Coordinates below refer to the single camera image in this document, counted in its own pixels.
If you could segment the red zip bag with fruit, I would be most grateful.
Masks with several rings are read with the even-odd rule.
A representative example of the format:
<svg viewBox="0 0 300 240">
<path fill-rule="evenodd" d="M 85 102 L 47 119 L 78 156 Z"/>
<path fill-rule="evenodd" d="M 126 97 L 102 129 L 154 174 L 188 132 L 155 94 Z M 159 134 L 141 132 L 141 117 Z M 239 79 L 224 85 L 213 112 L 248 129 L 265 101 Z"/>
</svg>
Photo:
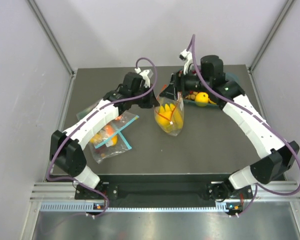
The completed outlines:
<svg viewBox="0 0 300 240">
<path fill-rule="evenodd" d="M 157 96 L 159 106 L 154 108 L 154 119 L 168 135 L 176 137 L 184 126 L 184 101 L 180 95 L 176 100 Z"/>
</svg>

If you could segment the fake banana bunch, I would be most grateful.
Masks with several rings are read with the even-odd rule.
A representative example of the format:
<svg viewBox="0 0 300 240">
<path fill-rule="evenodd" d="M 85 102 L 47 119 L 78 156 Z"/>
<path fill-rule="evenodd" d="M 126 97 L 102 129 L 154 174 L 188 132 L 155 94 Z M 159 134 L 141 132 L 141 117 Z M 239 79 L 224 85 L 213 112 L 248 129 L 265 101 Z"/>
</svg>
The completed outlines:
<svg viewBox="0 0 300 240">
<path fill-rule="evenodd" d="M 184 120 L 183 117 L 178 110 L 178 108 L 173 103 L 166 103 L 165 105 L 161 105 L 159 107 L 158 113 L 171 111 L 171 119 L 170 125 L 166 127 L 160 126 L 166 133 L 172 133 L 174 131 L 181 130 L 183 128 Z"/>
</svg>

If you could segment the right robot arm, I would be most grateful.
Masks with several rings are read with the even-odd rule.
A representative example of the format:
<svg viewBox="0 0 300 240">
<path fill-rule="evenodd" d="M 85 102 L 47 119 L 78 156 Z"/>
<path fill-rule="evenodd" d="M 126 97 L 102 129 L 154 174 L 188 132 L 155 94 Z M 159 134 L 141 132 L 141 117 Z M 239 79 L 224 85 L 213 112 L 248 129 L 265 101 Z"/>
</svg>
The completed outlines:
<svg viewBox="0 0 300 240">
<path fill-rule="evenodd" d="M 207 55 L 196 65 L 190 51 L 179 58 L 183 69 L 171 75 L 169 85 L 160 96 L 175 99 L 196 92 L 207 93 L 210 100 L 228 115 L 254 146 L 259 160 L 232 173 L 223 185 L 223 192 L 235 198 L 249 185 L 266 185 L 287 172 L 297 159 L 299 145 L 287 142 L 268 125 L 256 111 L 242 87 L 224 72 L 223 61 L 217 55 Z"/>
</svg>

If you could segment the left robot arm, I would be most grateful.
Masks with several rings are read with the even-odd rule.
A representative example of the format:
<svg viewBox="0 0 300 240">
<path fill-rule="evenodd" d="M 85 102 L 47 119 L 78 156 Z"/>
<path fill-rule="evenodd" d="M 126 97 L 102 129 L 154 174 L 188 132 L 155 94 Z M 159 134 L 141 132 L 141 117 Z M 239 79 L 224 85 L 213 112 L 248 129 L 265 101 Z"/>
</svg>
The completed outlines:
<svg viewBox="0 0 300 240">
<path fill-rule="evenodd" d="M 128 72 L 117 89 L 107 92 L 85 117 L 66 130 L 56 130 L 51 135 L 51 163 L 85 185 L 87 194 L 92 198 L 99 198 L 104 187 L 100 183 L 100 177 L 88 167 L 83 151 L 102 128 L 133 105 L 141 109 L 159 106 L 154 85 L 150 82 L 153 75 L 150 69 L 136 68 L 133 72 Z"/>
</svg>

